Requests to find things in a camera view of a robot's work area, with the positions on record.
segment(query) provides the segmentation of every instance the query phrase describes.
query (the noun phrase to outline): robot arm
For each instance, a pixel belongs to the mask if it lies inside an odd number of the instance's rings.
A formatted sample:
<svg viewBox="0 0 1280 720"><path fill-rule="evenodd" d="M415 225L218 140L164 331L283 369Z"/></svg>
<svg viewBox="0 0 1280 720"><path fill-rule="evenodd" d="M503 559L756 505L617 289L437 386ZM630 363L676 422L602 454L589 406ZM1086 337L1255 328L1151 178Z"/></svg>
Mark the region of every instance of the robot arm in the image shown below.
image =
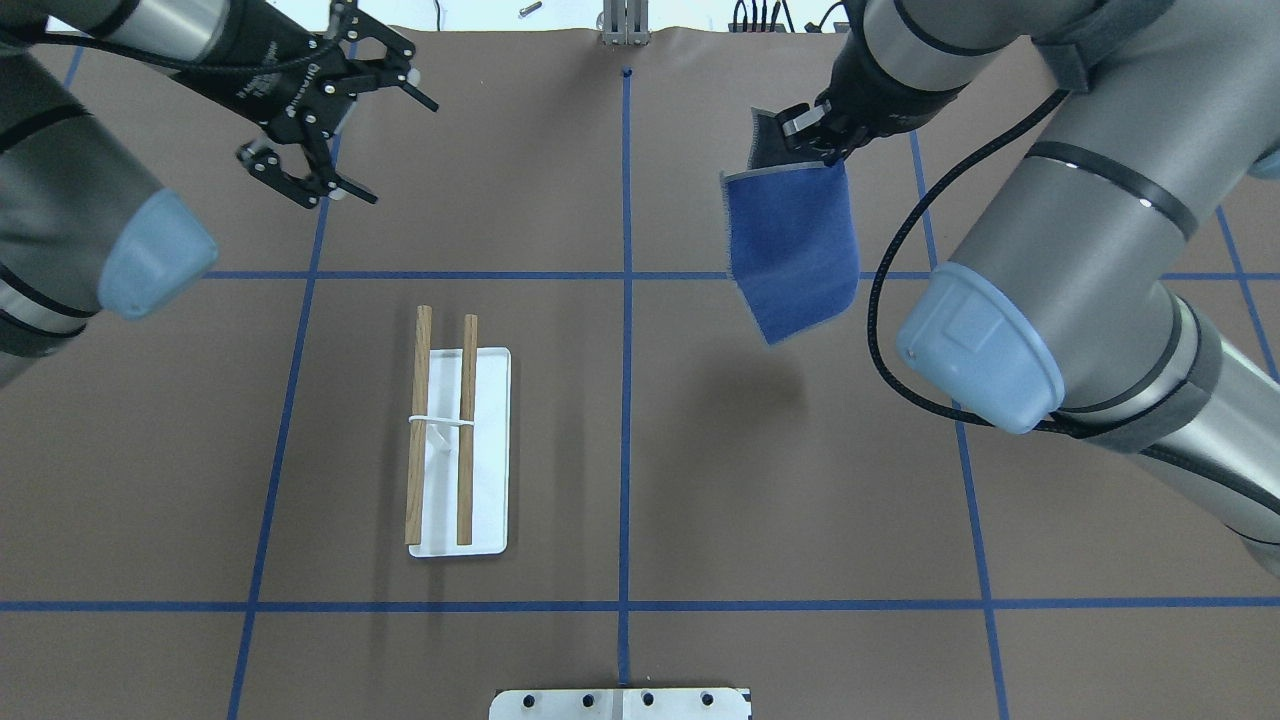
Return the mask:
<svg viewBox="0 0 1280 720"><path fill-rule="evenodd" d="M315 36L265 0L0 4L0 386L78 336L100 309L142 318L218 258L178 196L26 54L32 42L59 41L44 35L47 17L257 123L265 135L237 158L294 202L312 208L343 193L372 202L329 154L357 96L399 87L436 105L416 88L410 41L355 0L330 8L329 31ZM364 37L385 55L349 59L343 44ZM310 172L285 173L275 143L301 145Z"/></svg>
<svg viewBox="0 0 1280 720"><path fill-rule="evenodd" d="M416 87L413 44L355 0L330 5L323 36L307 32L264 0L42 0L27 5L110 46L172 60L161 69L174 81L262 127L265 135L242 146L237 158L251 176L305 208L334 191L378 200L339 176L329 154L329 140L358 94L399 87L428 109L439 109ZM385 55L347 58L343 44L362 38L380 42ZM143 54L136 56L147 60ZM300 145L308 174L285 173L275 145Z"/></svg>
<svg viewBox="0 0 1280 720"><path fill-rule="evenodd" d="M1280 145L1280 14L1204 0L851 0L797 158L913 129L1032 35L1073 95L940 265L904 361L991 424L1046 415L1132 457L1280 575L1280 386L1161 283Z"/></svg>

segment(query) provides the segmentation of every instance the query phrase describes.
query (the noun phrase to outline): white metal plate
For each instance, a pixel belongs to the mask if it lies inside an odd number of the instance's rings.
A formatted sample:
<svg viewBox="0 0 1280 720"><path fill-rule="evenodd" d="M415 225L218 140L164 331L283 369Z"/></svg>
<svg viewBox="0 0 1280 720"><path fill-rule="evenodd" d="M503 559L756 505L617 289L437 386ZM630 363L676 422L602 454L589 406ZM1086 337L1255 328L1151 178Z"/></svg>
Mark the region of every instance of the white metal plate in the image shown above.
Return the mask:
<svg viewBox="0 0 1280 720"><path fill-rule="evenodd" d="M457 418L462 398L462 351L433 350L426 414ZM472 474L472 544L457 543L458 457L431 442L439 432L457 448L458 429L428 428L422 474L422 542L408 546L413 557L497 555L507 550L507 484L511 471L511 351L476 351L475 470Z"/></svg>
<svg viewBox="0 0 1280 720"><path fill-rule="evenodd" d="M489 720L751 720L751 691L609 688L506 691Z"/></svg>

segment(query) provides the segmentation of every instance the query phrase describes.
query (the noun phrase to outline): black cable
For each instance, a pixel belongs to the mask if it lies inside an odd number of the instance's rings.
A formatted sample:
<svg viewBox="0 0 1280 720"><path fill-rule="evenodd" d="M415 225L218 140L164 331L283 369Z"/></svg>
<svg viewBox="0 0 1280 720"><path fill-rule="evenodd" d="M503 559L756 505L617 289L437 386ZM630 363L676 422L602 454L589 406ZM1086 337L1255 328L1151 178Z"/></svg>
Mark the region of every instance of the black cable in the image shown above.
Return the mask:
<svg viewBox="0 0 1280 720"><path fill-rule="evenodd" d="M836 8L840 8L841 5L844 5L844 3L832 3L831 8L827 8L827 12L822 14L822 19L818 20L818 24L813 26L817 29L813 29L810 32L822 32L822 26L827 24L827 18L829 18L831 14L836 12Z"/></svg>
<svg viewBox="0 0 1280 720"><path fill-rule="evenodd" d="M795 32L796 24L791 22L791 5L787 5L787 0L782 0L782 12L787 14L787 32Z"/></svg>
<svg viewBox="0 0 1280 720"><path fill-rule="evenodd" d="M88 47L90 50L101 50L104 53L111 53L113 55L120 55L122 58L129 58L131 60L147 63L148 65L156 65L160 68L168 68L170 70L178 70L183 73L207 74L207 76L214 76L214 74L261 76L261 74L292 70L294 68L301 68L303 65L307 65L308 63L319 60L324 54L337 47L339 42L338 38L325 40L311 53L301 58L294 58L293 60L276 63L274 65L220 65L220 64L189 63L187 60L166 58L164 55L156 55L155 53L147 53L146 50L137 50L134 47L116 45L115 42L106 42L102 40L95 40L92 37L83 37L78 35L51 35L46 32L36 36L35 38L27 38L27 40L28 42L45 44L45 45L72 45L79 47Z"/></svg>
<svg viewBox="0 0 1280 720"><path fill-rule="evenodd" d="M983 420L982 418L979 418L973 413L966 413L963 410L956 410L954 407L947 407L946 405L933 402L932 400L920 396L911 388L906 387L906 384L904 384L902 380L897 379L897 377L893 375L892 370L888 369L888 365L884 364L884 357L881 355L879 350L879 299L881 299L881 292L884 290L884 279L888 277L890 266L892 266L893 264L893 258L897 256L897 251L902 247L902 243L906 241L906 236L910 234L911 228L915 227L915 223L919 222L919 219L924 215L924 211L928 210L929 205L933 204L933 201L937 200L940 195L942 195L942 191L946 190L947 186L955 182L956 178L963 176L970 168L989 158L997 150L1005 147L1010 142L1027 135L1029 129L1032 129L1033 127L1039 124L1041 120L1047 118L1048 114L1052 113L1062 102L1062 100L1066 99L1068 95L1070 95L1070 92L1066 90L1055 91L1043 102L1041 102L1039 106L1032 110L1030 114L1019 120L1018 124L1005 131L1005 133L997 137L996 140L992 140L987 145L983 145L982 147L972 152L968 158L960 160L960 163L956 164L956 167L947 170L947 174L942 176L942 178L938 182L933 183L933 187L931 187L929 191L924 193L924 197L922 197L920 201L915 204L915 208L913 208L911 213L906 217L905 220L902 220L902 225L897 229L897 233L893 236L893 240L888 243L888 247L884 250L884 258L881 259L879 268L876 269L876 277L872 279L872 290L867 300L867 348L872 354L872 363L876 364L876 370L879 372L881 378L883 378L884 382L888 383L891 388L893 388L899 395L909 400L916 407L928 410L929 413L933 413L934 415L940 415L942 418L947 418L948 420L957 420L973 425L987 425L987 427L991 425L991 423ZM1036 429L1041 432L1060 433L1073 437L1076 434L1083 434L1083 430L1052 420L1042 420L1036 425Z"/></svg>

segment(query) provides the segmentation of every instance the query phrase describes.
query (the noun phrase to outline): metal bracket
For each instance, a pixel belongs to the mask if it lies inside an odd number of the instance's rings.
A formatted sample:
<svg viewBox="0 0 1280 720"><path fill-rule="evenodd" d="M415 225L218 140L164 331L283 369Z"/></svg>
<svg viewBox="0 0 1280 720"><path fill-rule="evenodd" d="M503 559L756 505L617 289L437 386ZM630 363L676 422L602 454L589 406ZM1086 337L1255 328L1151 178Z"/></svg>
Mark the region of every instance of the metal bracket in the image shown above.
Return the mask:
<svg viewBox="0 0 1280 720"><path fill-rule="evenodd" d="M250 176L303 208L315 208L321 197L338 200L347 195L365 202L378 201L369 188L338 174L329 149L358 95L399 87L428 110L439 110L439 105L417 88L420 73L411 63L417 49L408 38L361 10L356 0L335 0L330 10L329 29L310 41L312 49L319 47L321 40L351 44L370 38L385 47L385 55L375 60L347 58L340 72L319 74L312 88L303 85L293 104L260 123L266 135L236 151ZM343 50L333 53L346 56ZM301 146L310 170L306 177L284 172L278 145Z"/></svg>
<svg viewBox="0 0 1280 720"><path fill-rule="evenodd" d="M649 0L604 0L605 45L649 45Z"/></svg>
<svg viewBox="0 0 1280 720"><path fill-rule="evenodd" d="M489 720L751 720L751 691L740 688L607 688L506 691Z"/></svg>

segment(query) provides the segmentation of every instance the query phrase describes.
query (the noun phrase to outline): light blue end cap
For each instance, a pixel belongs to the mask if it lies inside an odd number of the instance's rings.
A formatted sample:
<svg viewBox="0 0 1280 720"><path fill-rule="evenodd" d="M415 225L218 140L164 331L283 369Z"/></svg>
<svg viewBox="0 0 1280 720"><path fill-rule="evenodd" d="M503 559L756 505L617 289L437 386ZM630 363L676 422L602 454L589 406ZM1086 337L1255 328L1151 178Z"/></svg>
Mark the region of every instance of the light blue end cap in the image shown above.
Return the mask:
<svg viewBox="0 0 1280 720"><path fill-rule="evenodd" d="M1280 179L1280 150L1254 163L1249 174L1262 179Z"/></svg>
<svg viewBox="0 0 1280 720"><path fill-rule="evenodd" d="M1036 328L987 278L938 265L897 333L906 364L992 425L1027 433L1062 405L1065 383Z"/></svg>
<svg viewBox="0 0 1280 720"><path fill-rule="evenodd" d="M178 193L160 190L129 218L106 256L97 301L137 320L163 307L218 261L218 246Z"/></svg>

